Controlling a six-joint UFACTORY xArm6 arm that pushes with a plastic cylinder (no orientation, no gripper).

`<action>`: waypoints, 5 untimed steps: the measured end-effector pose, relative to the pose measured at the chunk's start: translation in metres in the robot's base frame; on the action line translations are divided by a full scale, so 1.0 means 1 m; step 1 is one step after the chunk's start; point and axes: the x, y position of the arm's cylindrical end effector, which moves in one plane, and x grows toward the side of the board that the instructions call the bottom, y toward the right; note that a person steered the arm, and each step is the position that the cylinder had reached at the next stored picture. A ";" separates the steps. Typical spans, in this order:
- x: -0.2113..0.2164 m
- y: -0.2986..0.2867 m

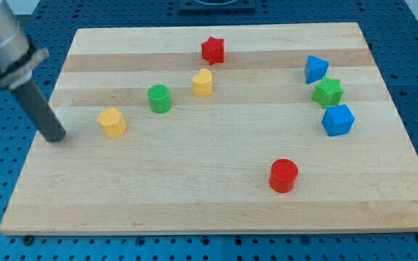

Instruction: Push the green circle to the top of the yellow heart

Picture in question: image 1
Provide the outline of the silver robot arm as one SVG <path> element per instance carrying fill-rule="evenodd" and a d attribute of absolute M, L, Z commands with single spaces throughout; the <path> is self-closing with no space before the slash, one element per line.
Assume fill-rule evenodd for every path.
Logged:
<path fill-rule="evenodd" d="M 33 70 L 49 57 L 24 32 L 5 0 L 0 0 L 0 89 L 16 89 L 27 83 Z"/>

